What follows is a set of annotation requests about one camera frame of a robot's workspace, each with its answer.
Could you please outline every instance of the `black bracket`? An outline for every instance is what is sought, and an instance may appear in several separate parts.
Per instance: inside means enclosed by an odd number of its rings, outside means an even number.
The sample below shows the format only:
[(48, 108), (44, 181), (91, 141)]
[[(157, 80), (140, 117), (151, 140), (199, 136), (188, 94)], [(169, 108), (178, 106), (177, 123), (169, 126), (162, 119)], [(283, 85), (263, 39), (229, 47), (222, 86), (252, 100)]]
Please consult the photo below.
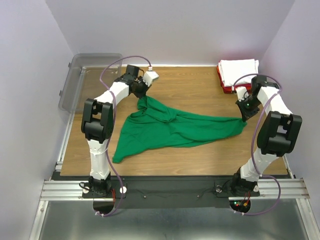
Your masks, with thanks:
[(114, 130), (113, 105), (109, 102), (101, 103), (88, 98), (84, 102), (81, 132), (87, 140), (96, 140), (100, 144), (109, 139)]
[[(121, 197), (120, 182), (118, 179), (111, 180), (110, 173), (106, 179), (97, 180), (90, 176), (88, 182), (83, 182), (80, 184), (83, 184), (81, 187), (82, 189), (88, 190), (88, 192), (82, 193), (82, 198), (84, 199), (112, 198), (112, 189), (114, 189), (116, 199)], [(128, 189), (127, 183), (124, 182), (123, 186)]]
[(267, 81), (266, 76), (255, 76), (251, 80), (251, 92), (252, 94), (246, 97), (244, 100), (237, 100), (235, 104), (238, 105), (241, 115), (242, 121), (246, 122), (248, 119), (252, 118), (259, 112), (259, 105), (261, 104), (258, 100), (258, 93), (261, 87), (274, 87), (279, 89), (278, 84), (274, 82)]
[(291, 153), (295, 147), (301, 124), (302, 118), (299, 115), (284, 115), (277, 111), (270, 111), (256, 141), (261, 153), (263, 155), (275, 154), (277, 157)]
[(257, 186), (256, 181), (247, 181), (241, 178), (240, 174), (241, 169), (233, 175), (232, 182), (230, 184), (231, 192), (234, 196), (244, 196), (245, 193), (250, 192), (252, 196), (256, 193), (254, 192), (255, 186)]
[(125, 70), (125, 74), (118, 77), (115, 82), (125, 83), (129, 86), (129, 94), (133, 93), (137, 98), (142, 98), (146, 95), (148, 87), (142, 76), (139, 75), (140, 68), (133, 65), (128, 65)]

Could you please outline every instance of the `screw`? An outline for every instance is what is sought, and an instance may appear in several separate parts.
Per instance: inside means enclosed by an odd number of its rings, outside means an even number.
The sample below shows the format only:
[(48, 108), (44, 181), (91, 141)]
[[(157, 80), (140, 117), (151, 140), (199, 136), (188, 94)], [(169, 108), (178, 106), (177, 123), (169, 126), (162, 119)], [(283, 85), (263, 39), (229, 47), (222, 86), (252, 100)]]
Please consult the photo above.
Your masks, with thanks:
[(221, 186), (216, 186), (215, 187), (215, 191), (217, 192), (217, 193), (221, 193), (222, 192), (222, 189), (221, 189)]

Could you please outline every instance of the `metal floor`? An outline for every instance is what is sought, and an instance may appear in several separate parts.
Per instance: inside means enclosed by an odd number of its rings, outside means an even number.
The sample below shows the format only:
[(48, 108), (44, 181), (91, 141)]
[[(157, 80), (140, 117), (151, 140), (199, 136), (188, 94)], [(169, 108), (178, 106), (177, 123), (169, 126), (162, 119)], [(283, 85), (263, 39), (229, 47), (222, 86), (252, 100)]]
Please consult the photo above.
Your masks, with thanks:
[[(262, 211), (274, 199), (252, 200)], [(91, 201), (50, 201), (41, 240), (307, 240), (295, 199), (275, 210), (240, 216), (227, 208), (125, 209), (112, 217), (95, 216)]]

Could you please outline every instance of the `clear container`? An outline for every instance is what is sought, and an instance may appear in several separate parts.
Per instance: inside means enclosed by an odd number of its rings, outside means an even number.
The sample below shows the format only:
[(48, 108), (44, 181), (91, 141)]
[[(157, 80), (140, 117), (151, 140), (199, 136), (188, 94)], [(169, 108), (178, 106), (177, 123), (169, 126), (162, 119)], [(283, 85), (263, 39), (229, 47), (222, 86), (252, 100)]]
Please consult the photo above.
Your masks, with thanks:
[[(80, 53), (75, 55), (69, 65), (69, 72), (63, 90), (60, 93), (59, 108), (70, 113), (81, 112), (84, 99), (94, 99), (100, 94), (98, 92), (88, 93), (88, 91), (83, 91), (83, 88), (90, 87), (88, 83), (84, 86), (86, 75), (89, 72), (95, 72), (97, 77), (91, 81), (96, 84), (96, 82), (99, 82), (99, 75), (102, 70), (122, 57), (119, 53)], [(103, 80), (107, 83), (113, 82), (121, 75), (121, 65), (122, 61), (114, 64), (104, 73)], [(103, 85), (101, 85), (101, 91), (105, 91)]]

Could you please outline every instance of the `cable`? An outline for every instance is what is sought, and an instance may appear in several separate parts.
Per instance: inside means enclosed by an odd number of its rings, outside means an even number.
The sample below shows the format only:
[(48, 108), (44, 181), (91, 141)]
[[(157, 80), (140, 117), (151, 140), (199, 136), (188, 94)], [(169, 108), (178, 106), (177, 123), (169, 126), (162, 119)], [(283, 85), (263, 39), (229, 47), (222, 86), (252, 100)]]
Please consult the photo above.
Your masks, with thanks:
[(79, 187), (84, 190), (90, 191), (90, 188), (85, 186), (85, 182), (83, 182), (83, 181), (79, 182)]
[[(107, 71), (107, 69), (109, 69), (113, 64), (116, 64), (117, 62), (120, 62), (120, 61), (122, 61), (122, 60), (124, 60), (124, 59), (129, 59), (129, 58), (142, 58), (142, 59), (146, 60), (146, 61), (148, 62), (148, 64), (149, 64), (149, 67), (152, 68), (151, 62), (150, 62), (147, 58), (145, 58), (144, 56), (132, 55), (132, 56), (126, 56), (126, 57), (120, 58), (120, 59), (118, 59), (117, 61), (114, 61), (113, 63), (111, 63), (110, 65), (108, 65), (105, 69), (103, 69), (103, 71), (102, 71), (101, 74), (100, 74), (99, 80), (100, 80), (100, 82), (106, 87), (106, 89), (109, 90), (109, 92), (111, 93), (112, 98), (113, 98), (113, 105), (114, 105), (114, 109), (113, 109), (113, 112), (114, 112), (114, 113), (113, 113), (113, 125), (116, 124), (116, 116), (117, 116), (116, 96), (115, 96), (115, 94), (114, 94), (112, 91), (110, 91), (110, 87), (109, 87), (107, 84), (104, 83), (104, 81), (102, 80), (102, 77), (103, 77), (103, 75), (105, 74), (105, 72)], [(120, 197), (119, 203), (117, 204), (117, 206), (114, 207), (114, 209), (113, 209), (111, 212), (109, 212), (109, 213), (107, 213), (107, 214), (103, 214), (103, 213), (101, 214), (100, 212), (95, 211), (95, 214), (96, 214), (96, 215), (99, 215), (99, 216), (101, 216), (101, 217), (110, 217), (110, 216), (112, 216), (112, 215), (119, 209), (119, 207), (120, 207), (120, 205), (121, 205), (121, 203), (122, 203), (122, 200), (123, 200), (123, 198), (124, 198), (124, 191), (123, 191), (123, 189), (124, 189), (124, 183), (122, 182), (119, 173), (116, 171), (116, 169), (115, 169), (114, 166), (112, 165), (112, 162), (111, 162), (111, 160), (110, 160), (109, 153), (108, 153), (108, 146), (109, 146), (109, 144), (110, 144), (110, 140), (111, 140), (111, 136), (109, 137), (108, 142), (106, 143), (105, 155), (106, 155), (106, 159), (107, 159), (107, 161), (108, 161), (111, 169), (113, 170), (114, 174), (116, 175), (116, 177), (118, 178), (118, 180), (119, 180), (119, 182), (120, 182), (120, 189), (121, 189), (122, 191), (121, 191), (121, 197)]]
[(261, 214), (265, 214), (265, 213), (268, 213), (269, 211), (271, 211), (272, 209), (274, 209), (278, 203), (280, 202), (280, 196), (281, 196), (281, 186), (280, 186), (280, 183), (279, 181), (274, 177), (274, 176), (271, 176), (271, 175), (262, 175), (261, 172), (259, 171), (258, 167), (257, 167), (257, 164), (256, 164), (256, 161), (255, 161), (255, 157), (254, 157), (254, 146), (255, 146), (255, 139), (256, 139), (256, 136), (257, 136), (257, 132), (258, 132), (258, 129), (259, 129), (259, 125), (262, 121), (262, 117), (267, 109), (267, 107), (270, 105), (272, 99), (277, 96), (279, 93), (282, 92), (283, 88), (282, 88), (282, 85), (280, 84), (280, 82), (278, 80), (276, 80), (275, 78), (271, 77), (271, 76), (268, 76), (268, 75), (264, 75), (264, 74), (259, 74), (259, 73), (251, 73), (251, 74), (247, 74), (247, 75), (244, 75), (242, 77), (240, 77), (238, 80), (236, 80), (233, 84), (233, 88), (236, 86), (236, 83), (239, 82), (241, 79), (245, 78), (245, 77), (248, 77), (248, 76), (261, 76), (261, 77), (266, 77), (266, 78), (269, 78), (269, 79), (272, 79), (273, 81), (275, 81), (278, 85), (279, 85), (279, 91), (275, 94), (273, 94), (270, 99), (265, 103), (262, 111), (261, 111), (261, 114), (260, 114), (260, 117), (259, 117), (259, 120), (258, 122), (256, 123), (256, 126), (255, 126), (255, 130), (253, 132), (253, 136), (252, 136), (252, 140), (251, 140), (251, 159), (252, 159), (252, 163), (253, 163), (253, 166), (254, 166), (254, 169), (256, 171), (256, 173), (258, 175), (260, 175), (261, 178), (263, 179), (273, 179), (275, 181), (275, 183), (278, 185), (278, 188), (279, 188), (279, 193), (278, 193), (278, 197), (275, 201), (275, 203), (267, 210), (264, 210), (264, 211), (261, 211), (261, 212), (256, 212), (256, 213), (244, 213), (244, 212), (237, 212), (235, 211), (235, 213), (239, 213), (239, 214), (242, 214), (242, 215), (246, 215), (246, 216), (257, 216), (257, 215), (261, 215)]
[(250, 194), (250, 191), (248, 191), (248, 200), (245, 202), (245, 206), (249, 203), (250, 198), (251, 198), (251, 194)]
[(243, 203), (243, 202), (246, 200), (248, 193), (249, 193), (249, 191), (244, 194), (244, 199), (241, 201), (241, 203)]
[(145, 71), (141, 67), (139, 67), (139, 69), (143, 72), (143, 75), (145, 75)]
[(216, 182), (214, 182), (213, 184), (214, 184), (214, 187), (213, 187), (213, 194), (217, 197), (217, 198), (225, 198), (225, 196), (219, 196), (219, 194), (220, 193), (222, 193), (222, 192), (227, 192), (228, 191), (228, 185), (227, 185), (227, 183), (229, 183), (230, 181), (232, 181), (232, 179), (229, 179), (229, 180), (227, 180), (227, 181), (225, 181), (224, 182), (224, 184), (222, 185), (222, 186), (219, 186), (220, 187), (220, 190), (221, 191), (217, 191), (217, 185), (216, 185)]
[(113, 204), (115, 204), (115, 203), (116, 203), (116, 190), (113, 188), (113, 189), (111, 190), (111, 192), (112, 192)]
[(117, 61), (114, 61), (113, 63), (111, 63), (109, 66), (107, 66), (105, 69), (103, 69), (103, 71), (100, 74), (100, 82), (106, 87), (106, 89), (110, 90), (110, 87), (108, 87), (107, 84), (104, 83), (104, 81), (102, 80), (103, 75), (105, 74), (105, 72), (107, 71), (108, 68), (110, 68), (113, 64), (116, 64), (117, 62), (120, 62), (124, 59), (130, 59), (130, 58), (142, 58), (144, 60), (146, 60), (149, 64), (149, 67), (152, 67), (151, 62), (144, 56), (139, 56), (139, 55), (132, 55), (132, 56), (125, 56), (123, 58), (118, 59)]

